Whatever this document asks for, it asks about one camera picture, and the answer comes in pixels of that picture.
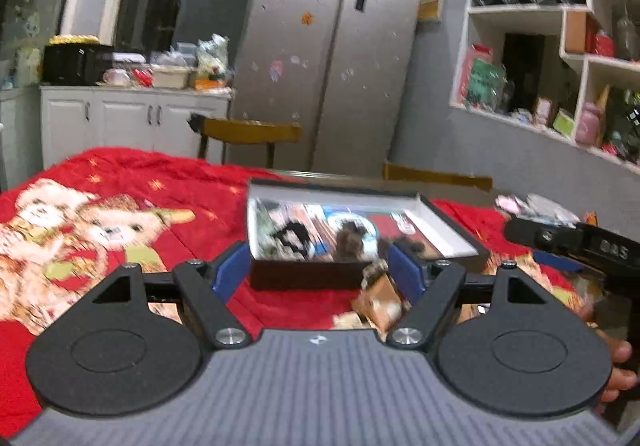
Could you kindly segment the person's right hand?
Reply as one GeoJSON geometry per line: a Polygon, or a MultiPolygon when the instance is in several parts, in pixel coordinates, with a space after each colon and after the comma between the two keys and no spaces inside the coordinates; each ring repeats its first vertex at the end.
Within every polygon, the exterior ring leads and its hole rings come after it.
{"type": "Polygon", "coordinates": [[[630,391],[631,388],[634,388],[638,384],[639,378],[638,374],[634,371],[622,368],[622,365],[631,359],[631,345],[625,340],[613,338],[613,336],[609,336],[602,331],[593,321],[593,312],[593,305],[587,302],[582,305],[578,315],[580,319],[588,325],[588,327],[596,331],[597,335],[606,344],[608,351],[610,352],[611,360],[613,362],[612,374],[608,378],[608,384],[605,386],[600,398],[601,404],[608,404],[615,402],[623,392],[630,391]]]}

